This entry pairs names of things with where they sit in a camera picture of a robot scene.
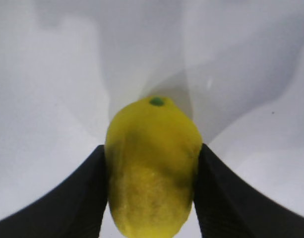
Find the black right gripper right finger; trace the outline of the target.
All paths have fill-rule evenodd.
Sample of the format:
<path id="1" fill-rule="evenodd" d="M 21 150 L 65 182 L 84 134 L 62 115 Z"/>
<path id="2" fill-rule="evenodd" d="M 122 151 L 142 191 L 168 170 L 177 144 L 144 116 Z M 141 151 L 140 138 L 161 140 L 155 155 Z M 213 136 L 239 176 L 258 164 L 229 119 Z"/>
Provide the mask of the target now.
<path id="1" fill-rule="evenodd" d="M 194 206 L 203 238 L 304 238 L 304 217 L 262 194 L 206 144 L 198 157 Z"/>

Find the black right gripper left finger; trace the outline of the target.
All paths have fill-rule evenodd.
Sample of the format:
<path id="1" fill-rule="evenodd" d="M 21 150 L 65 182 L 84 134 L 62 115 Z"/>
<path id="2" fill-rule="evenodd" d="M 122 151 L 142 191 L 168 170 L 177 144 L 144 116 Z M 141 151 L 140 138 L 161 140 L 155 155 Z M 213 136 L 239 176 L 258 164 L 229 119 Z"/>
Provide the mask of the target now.
<path id="1" fill-rule="evenodd" d="M 104 147 L 63 182 L 0 220 L 0 238 L 98 238 L 107 205 Z"/>

